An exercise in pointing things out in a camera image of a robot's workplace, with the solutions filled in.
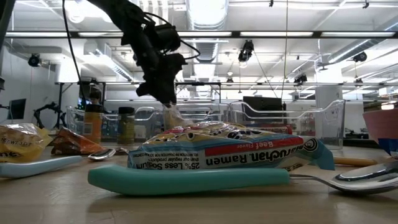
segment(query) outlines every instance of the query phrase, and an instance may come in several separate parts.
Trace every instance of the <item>ceiling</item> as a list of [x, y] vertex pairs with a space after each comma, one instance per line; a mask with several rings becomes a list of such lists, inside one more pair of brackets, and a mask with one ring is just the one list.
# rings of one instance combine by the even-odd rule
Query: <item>ceiling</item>
[[[148, 10], [160, 16], [165, 12], [161, 5], [164, 1], [157, 1], [159, 8], [153, 11], [153, 2], [149, 3]], [[397, 17], [398, 2], [396, 0], [372, 0], [367, 9], [363, 9], [362, 0], [291, 0], [288, 10], [286, 1], [274, 1], [274, 6], [269, 7], [269, 1], [229, 0], [228, 13], [224, 30], [347, 30], [366, 31], [377, 30], [386, 21]], [[55, 31], [65, 30], [61, 1], [44, 0], [17, 0], [14, 8], [13, 20], [9, 30], [34, 30]], [[188, 19], [184, 0], [168, 1], [168, 21], [177, 26], [177, 30], [187, 30]], [[69, 22], [70, 30], [78, 31], [107, 31], [117, 30], [112, 23], [105, 22], [101, 17], [87, 17], [81, 23]], [[255, 55], [253, 55], [246, 68], [239, 66], [237, 57], [245, 39], [220, 39], [218, 55], [213, 61], [215, 65], [211, 80], [225, 82], [228, 72], [234, 82], [263, 82], [264, 74], [271, 82], [281, 82], [284, 73], [292, 78], [298, 75], [297, 67], [303, 63], [313, 65], [319, 55], [327, 56], [348, 44], [353, 39], [254, 39]], [[85, 54], [85, 39], [74, 39], [73, 47], [77, 57], [85, 67], [83, 75], [97, 77], [99, 80], [116, 81], [117, 75], [97, 62], [92, 55]], [[125, 69], [134, 75], [136, 80], [142, 80], [141, 69], [132, 60], [133, 52], [128, 46], [121, 46], [118, 39], [101, 39], [112, 49], [113, 60], [119, 62]], [[66, 39], [18, 39], [13, 42], [14, 47], [57, 47], [69, 53]], [[194, 54], [186, 46], [178, 50], [184, 56]], [[388, 66], [394, 65], [398, 58], [398, 39], [381, 42], [365, 51], [368, 59], [359, 62], [354, 68], [354, 62], [341, 62], [344, 81], [352, 82], [355, 75], [372, 74]], [[305, 72], [309, 82], [314, 82], [315, 69], [306, 65]], [[398, 69], [389, 70], [378, 76], [367, 79], [365, 82], [383, 82], [392, 77], [398, 78]], [[192, 81], [195, 69], [192, 64], [183, 68], [185, 81]]]

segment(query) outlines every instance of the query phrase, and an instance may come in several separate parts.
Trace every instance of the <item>red label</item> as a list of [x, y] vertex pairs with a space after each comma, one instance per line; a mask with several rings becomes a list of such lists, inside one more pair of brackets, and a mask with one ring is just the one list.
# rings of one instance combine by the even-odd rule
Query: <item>red label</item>
[[304, 141], [300, 137], [287, 138], [287, 139], [278, 139], [271, 141], [263, 141], [263, 142], [254, 142], [254, 143], [241, 143], [234, 144], [229, 146], [218, 146], [211, 147], [205, 149], [206, 156], [219, 156], [224, 154], [231, 153], [240, 153], [240, 152], [249, 152], [249, 151], [257, 151], [263, 149], [275, 149], [279, 147], [289, 147], [289, 146], [297, 146], [303, 144]]

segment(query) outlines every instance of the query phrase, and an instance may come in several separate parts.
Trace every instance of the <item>ramen package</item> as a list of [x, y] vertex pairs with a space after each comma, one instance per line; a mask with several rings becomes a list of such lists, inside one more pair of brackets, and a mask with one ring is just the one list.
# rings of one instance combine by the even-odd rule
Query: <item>ramen package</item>
[[55, 155], [92, 154], [105, 149], [88, 138], [64, 127], [58, 132], [57, 137], [55, 137], [50, 145], [54, 146], [51, 154]]
[[0, 125], [0, 162], [32, 162], [40, 157], [52, 138], [33, 124]]
[[158, 170], [277, 167], [290, 171], [309, 163], [326, 170], [335, 168], [332, 153], [314, 137], [207, 121], [154, 136], [129, 152], [127, 166]]

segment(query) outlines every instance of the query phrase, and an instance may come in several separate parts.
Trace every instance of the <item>spice jar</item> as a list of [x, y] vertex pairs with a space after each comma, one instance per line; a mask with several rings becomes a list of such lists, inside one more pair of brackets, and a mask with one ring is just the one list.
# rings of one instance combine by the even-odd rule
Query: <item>spice jar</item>
[[101, 142], [102, 111], [101, 105], [86, 105], [83, 136], [95, 143]]
[[134, 108], [119, 107], [118, 144], [132, 146], [134, 138]]

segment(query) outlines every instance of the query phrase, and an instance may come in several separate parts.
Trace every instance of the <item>wooden table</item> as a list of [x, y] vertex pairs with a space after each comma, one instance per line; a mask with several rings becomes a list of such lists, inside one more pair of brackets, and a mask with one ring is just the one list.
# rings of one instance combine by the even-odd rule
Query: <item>wooden table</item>
[[[382, 150], [353, 147], [334, 153], [380, 161], [387, 157]], [[46, 150], [43, 159], [48, 158]], [[0, 223], [398, 223], [398, 190], [348, 197], [318, 182], [300, 180], [194, 195], [125, 197], [87, 183], [88, 169], [125, 166], [126, 161], [126, 156], [115, 156], [25, 179], [0, 179]], [[305, 166], [294, 173], [330, 179], [350, 169], [331, 172]]]

